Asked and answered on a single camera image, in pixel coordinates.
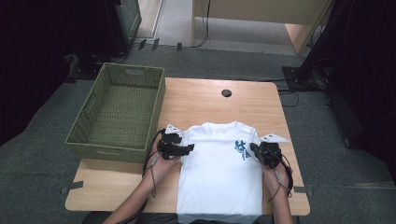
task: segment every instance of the human arm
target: human arm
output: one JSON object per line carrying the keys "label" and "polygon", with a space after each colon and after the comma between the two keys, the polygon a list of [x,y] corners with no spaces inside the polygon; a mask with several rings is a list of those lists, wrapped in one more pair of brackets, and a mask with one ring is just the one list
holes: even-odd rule
{"label": "human arm", "polygon": [[286,174],[285,167],[280,163],[275,168],[269,168],[262,165],[264,181],[271,192],[275,224],[293,223],[289,205],[287,185],[289,178]]}
{"label": "human arm", "polygon": [[[157,146],[159,140],[160,139],[157,139],[154,142],[151,154],[157,153]],[[136,214],[140,210],[146,199],[149,197],[150,193],[154,191],[154,186],[158,185],[166,177],[171,168],[178,162],[179,157],[175,157],[172,160],[165,160],[162,155],[158,154],[158,157],[156,159],[156,154],[154,154],[148,160],[148,169],[142,181],[131,193],[131,195],[110,215],[110,217],[106,219],[104,224],[118,223]]]}

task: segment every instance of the floor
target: floor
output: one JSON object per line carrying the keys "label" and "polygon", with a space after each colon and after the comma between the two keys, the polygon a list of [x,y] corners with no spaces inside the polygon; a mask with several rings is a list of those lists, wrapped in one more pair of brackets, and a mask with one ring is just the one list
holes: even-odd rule
{"label": "floor", "polygon": [[[182,43],[183,46],[190,47],[202,43],[205,36],[203,23],[206,23],[206,18],[195,18],[195,39],[191,43],[192,1],[163,0],[162,7],[159,3],[161,0],[151,1],[148,4],[147,0],[139,0],[143,21],[136,42],[142,39],[149,42],[160,38],[160,45],[176,46],[177,43]],[[158,24],[152,22],[154,18],[158,19]],[[296,55],[282,23],[209,19],[208,27],[209,38],[202,49]],[[149,30],[154,30],[152,36],[141,35]],[[305,48],[301,55],[306,56],[309,50],[309,47]]]}

